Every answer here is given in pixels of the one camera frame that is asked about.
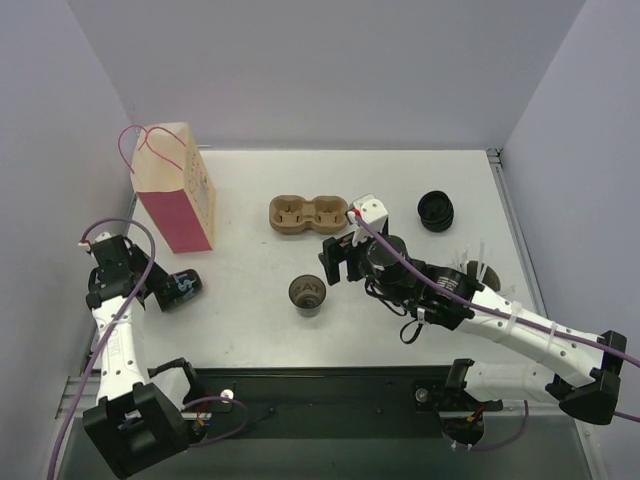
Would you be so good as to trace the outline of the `black paper cup with lettering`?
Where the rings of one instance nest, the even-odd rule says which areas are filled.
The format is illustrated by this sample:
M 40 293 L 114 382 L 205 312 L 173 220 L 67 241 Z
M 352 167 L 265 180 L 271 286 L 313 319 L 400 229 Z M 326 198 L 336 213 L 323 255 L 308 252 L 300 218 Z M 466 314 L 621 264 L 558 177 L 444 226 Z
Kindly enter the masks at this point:
M 170 312 L 198 296 L 203 290 L 203 282 L 198 272 L 187 269 L 168 275 L 155 297 L 162 312 Z

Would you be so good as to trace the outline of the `dark cup with EAT print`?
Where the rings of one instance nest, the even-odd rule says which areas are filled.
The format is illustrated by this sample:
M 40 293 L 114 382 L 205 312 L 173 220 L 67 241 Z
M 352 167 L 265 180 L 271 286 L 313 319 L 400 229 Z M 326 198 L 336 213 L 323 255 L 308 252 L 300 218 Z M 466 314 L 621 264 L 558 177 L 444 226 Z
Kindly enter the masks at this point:
M 323 280 L 311 274 L 300 275 L 292 280 L 288 297 L 299 315 L 317 315 L 326 299 L 327 289 Z

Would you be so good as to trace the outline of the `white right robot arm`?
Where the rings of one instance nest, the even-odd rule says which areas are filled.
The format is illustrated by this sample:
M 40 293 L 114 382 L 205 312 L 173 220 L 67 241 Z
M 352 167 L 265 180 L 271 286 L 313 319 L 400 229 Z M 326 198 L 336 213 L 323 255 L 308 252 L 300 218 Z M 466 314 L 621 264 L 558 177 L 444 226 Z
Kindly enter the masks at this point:
M 548 320 L 465 273 L 409 257 L 405 242 L 394 235 L 359 244 L 350 235 L 331 237 L 319 260 L 331 285 L 345 266 L 348 281 L 364 281 L 374 297 L 402 308 L 418 324 L 485 338 L 529 359 L 527 365 L 455 361 L 443 384 L 450 405 L 533 400 L 593 425 L 614 418 L 625 336 L 581 332 Z

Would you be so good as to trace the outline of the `stack of black cup lids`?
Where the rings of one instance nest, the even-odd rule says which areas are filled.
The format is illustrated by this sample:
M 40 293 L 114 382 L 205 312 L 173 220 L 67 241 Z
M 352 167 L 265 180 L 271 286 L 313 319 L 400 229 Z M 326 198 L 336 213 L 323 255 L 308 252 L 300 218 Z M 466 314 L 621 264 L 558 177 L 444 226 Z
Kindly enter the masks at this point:
M 425 229 L 433 233 L 442 233 L 453 223 L 454 206 L 445 192 L 433 190 L 420 198 L 417 213 Z

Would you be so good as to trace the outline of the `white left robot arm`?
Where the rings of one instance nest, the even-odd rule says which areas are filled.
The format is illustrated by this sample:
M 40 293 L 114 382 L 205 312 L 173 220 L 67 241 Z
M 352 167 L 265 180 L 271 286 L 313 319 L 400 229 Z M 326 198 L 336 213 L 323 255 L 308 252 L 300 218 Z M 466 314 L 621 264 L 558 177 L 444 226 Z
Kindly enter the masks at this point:
M 171 312 L 203 289 L 198 273 L 167 273 L 123 235 L 101 234 L 89 249 L 97 262 L 86 303 L 102 349 L 96 404 L 83 413 L 85 432 L 113 474 L 127 479 L 189 448 L 204 430 L 182 411 L 195 409 L 203 386 L 184 358 L 149 368 L 144 355 L 145 300 Z

